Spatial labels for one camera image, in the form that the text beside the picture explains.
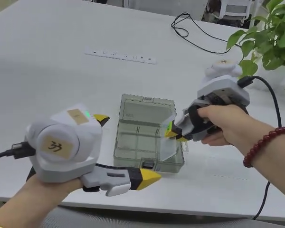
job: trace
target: power outlet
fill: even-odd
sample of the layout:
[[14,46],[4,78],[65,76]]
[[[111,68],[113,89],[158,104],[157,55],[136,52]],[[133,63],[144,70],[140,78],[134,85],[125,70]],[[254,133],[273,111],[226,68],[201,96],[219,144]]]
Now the power outlet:
[[85,54],[91,55],[91,56],[116,58],[116,59],[140,62],[140,63],[157,64],[156,59],[152,57],[146,57],[146,56],[141,56],[141,55],[129,55],[129,54],[118,53],[118,52],[113,52],[113,51],[106,51],[106,50],[97,51],[89,47],[85,49]]

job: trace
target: human hand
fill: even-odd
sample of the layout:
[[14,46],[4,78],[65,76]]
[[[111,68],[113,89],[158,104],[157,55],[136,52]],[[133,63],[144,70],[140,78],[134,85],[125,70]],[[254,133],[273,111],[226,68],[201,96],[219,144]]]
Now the human hand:
[[232,144],[240,151],[249,150],[256,139],[260,139],[273,127],[253,119],[236,105],[211,105],[198,109],[202,118],[210,119],[222,131],[202,140],[203,144],[222,146]]
[[82,188],[80,179],[70,180],[64,183],[44,183],[36,175],[32,176],[17,194],[35,194],[44,197],[45,200],[59,204],[71,192]]

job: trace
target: label sticker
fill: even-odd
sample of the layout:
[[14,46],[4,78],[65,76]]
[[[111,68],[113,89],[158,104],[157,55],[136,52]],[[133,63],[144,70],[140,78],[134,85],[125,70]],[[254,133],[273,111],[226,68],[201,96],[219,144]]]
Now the label sticker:
[[73,144],[47,135],[42,142],[41,150],[59,157],[69,159],[72,153]]
[[77,125],[89,122],[86,116],[79,109],[68,110],[68,114],[73,118],[73,120],[75,120]]

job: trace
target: trigger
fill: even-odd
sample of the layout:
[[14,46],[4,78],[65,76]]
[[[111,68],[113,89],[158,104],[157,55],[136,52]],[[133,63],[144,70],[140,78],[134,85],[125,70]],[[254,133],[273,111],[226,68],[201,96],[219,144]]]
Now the trigger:
[[100,186],[91,187],[91,188],[87,188],[87,187],[83,186],[82,190],[84,192],[99,192],[100,191]]

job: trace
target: white table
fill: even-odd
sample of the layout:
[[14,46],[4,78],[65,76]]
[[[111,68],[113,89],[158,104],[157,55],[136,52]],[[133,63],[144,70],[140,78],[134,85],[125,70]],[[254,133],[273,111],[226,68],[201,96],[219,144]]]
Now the white table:
[[[122,9],[80,0],[20,0],[0,13],[0,152],[23,140],[32,121],[84,102],[92,113],[107,114],[100,163],[113,164],[114,140],[121,95],[172,99],[177,111],[196,98],[203,71],[222,58],[177,37],[173,17]],[[199,22],[209,33],[227,39],[235,28]],[[202,34],[191,22],[190,39],[216,51],[226,44]],[[157,65],[84,55],[86,45],[157,58]],[[251,91],[250,113],[276,124],[267,93]],[[285,101],[280,101],[285,125]],[[211,148],[190,142],[186,164],[178,174],[164,174],[142,191],[107,198],[104,192],[69,195],[63,205],[194,215],[254,215],[266,180],[245,169],[233,147]],[[0,159],[0,200],[24,184],[28,159]],[[285,196],[270,187],[263,219],[285,220]]]

